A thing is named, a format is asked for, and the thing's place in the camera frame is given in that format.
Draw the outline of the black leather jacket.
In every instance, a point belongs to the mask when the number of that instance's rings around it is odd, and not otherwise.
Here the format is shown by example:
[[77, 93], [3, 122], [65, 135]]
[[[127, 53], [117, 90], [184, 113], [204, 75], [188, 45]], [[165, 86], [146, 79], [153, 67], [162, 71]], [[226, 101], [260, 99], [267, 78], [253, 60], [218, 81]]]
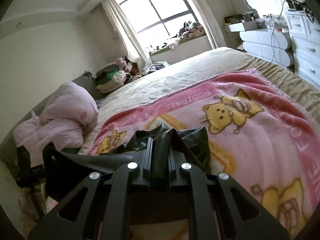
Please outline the black leather jacket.
[[161, 124], [150, 131], [136, 131], [129, 142], [100, 155], [60, 152], [53, 143], [49, 143], [42, 152], [46, 194], [57, 202], [61, 201], [91, 172], [113, 173], [122, 165], [136, 160], [139, 152], [146, 150], [149, 139], [152, 139], [152, 178], [160, 179], [165, 176], [164, 169], [170, 150], [183, 153], [187, 162], [203, 172], [211, 172], [205, 127], [177, 131]]

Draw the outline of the stack of folded clothes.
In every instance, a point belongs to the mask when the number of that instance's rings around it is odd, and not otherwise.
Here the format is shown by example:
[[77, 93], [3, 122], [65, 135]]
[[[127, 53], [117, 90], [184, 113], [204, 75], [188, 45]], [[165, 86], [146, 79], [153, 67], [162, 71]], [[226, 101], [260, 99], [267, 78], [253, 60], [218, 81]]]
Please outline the stack of folded clothes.
[[113, 92], [142, 77], [137, 64], [122, 57], [107, 64], [95, 75], [97, 90], [104, 94]]

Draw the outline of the clothes pile on windowsill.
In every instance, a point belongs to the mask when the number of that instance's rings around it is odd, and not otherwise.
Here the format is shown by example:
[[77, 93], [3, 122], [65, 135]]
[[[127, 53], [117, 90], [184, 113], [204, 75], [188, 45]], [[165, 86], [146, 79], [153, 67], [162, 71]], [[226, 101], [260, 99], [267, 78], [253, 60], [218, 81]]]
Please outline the clothes pile on windowsill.
[[153, 54], [162, 49], [169, 49], [175, 51], [181, 42], [186, 42], [201, 36], [206, 35], [203, 25], [199, 22], [184, 22], [183, 27], [173, 37], [168, 38], [159, 46], [151, 45], [149, 54]]

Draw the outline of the pink rolled duvet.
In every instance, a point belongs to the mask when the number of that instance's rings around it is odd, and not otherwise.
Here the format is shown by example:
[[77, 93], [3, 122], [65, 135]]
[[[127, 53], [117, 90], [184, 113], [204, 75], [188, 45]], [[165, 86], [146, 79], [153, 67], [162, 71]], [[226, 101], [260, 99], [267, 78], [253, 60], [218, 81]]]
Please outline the pink rolled duvet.
[[31, 118], [14, 129], [14, 140], [17, 147], [27, 150], [34, 167], [44, 164], [42, 151], [51, 142], [58, 151], [82, 147], [84, 135], [97, 122], [98, 108], [93, 97], [69, 81], [50, 96], [39, 116], [32, 111]]

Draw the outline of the pink cartoon bear blanket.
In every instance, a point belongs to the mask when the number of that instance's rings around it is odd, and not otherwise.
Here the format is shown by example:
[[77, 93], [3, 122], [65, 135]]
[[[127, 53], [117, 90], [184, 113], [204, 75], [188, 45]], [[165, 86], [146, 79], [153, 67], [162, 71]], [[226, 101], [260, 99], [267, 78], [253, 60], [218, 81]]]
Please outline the pink cartoon bear blanket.
[[294, 239], [319, 202], [319, 124], [255, 69], [196, 82], [108, 115], [85, 152], [110, 153], [138, 130], [205, 127], [212, 173], [232, 175]]

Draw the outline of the beige bed cover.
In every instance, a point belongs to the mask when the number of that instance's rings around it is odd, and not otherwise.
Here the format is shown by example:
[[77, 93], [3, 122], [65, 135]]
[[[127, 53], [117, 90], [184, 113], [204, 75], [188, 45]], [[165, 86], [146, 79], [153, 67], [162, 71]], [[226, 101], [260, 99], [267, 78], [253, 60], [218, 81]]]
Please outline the beige bed cover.
[[84, 138], [79, 154], [87, 154], [103, 123], [114, 114], [149, 103], [214, 75], [257, 69], [270, 82], [299, 103], [319, 121], [319, 90], [288, 69], [246, 53], [222, 47], [172, 64], [125, 85], [111, 94], [99, 108], [98, 123]]

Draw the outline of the white curtain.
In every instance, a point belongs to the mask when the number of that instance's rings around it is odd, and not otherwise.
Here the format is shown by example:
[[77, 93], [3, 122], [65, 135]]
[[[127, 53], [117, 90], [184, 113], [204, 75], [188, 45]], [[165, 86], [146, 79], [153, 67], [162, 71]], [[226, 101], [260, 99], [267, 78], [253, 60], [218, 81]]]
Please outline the white curtain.
[[116, 0], [104, 0], [101, 5], [127, 51], [126, 57], [137, 64], [142, 75], [147, 75], [152, 59], [120, 5]]

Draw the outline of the white dressing table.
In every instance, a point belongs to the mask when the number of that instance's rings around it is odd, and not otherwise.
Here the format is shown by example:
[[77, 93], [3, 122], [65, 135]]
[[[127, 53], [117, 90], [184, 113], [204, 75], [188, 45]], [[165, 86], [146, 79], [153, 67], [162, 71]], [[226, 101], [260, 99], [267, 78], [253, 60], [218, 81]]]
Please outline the white dressing table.
[[223, 26], [235, 46], [254, 57], [289, 68], [293, 51], [287, 21], [282, 15], [259, 16], [246, 0], [232, 0], [235, 15], [225, 17]]

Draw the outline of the white drawer cabinet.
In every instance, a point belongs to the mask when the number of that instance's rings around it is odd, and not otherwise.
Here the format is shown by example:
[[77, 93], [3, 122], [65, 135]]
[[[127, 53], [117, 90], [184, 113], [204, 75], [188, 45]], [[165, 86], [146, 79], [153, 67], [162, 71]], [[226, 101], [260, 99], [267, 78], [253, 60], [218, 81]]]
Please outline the white drawer cabinet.
[[295, 73], [319, 88], [320, 28], [314, 16], [304, 11], [286, 11]]

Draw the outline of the window with dark frame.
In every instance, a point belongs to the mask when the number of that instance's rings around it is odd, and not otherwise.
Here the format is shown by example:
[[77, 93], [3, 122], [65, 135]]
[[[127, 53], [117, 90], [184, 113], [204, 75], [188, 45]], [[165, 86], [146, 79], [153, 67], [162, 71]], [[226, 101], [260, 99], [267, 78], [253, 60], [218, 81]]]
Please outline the window with dark frame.
[[119, 5], [147, 48], [162, 46], [185, 23], [197, 21], [187, 0], [124, 0]]

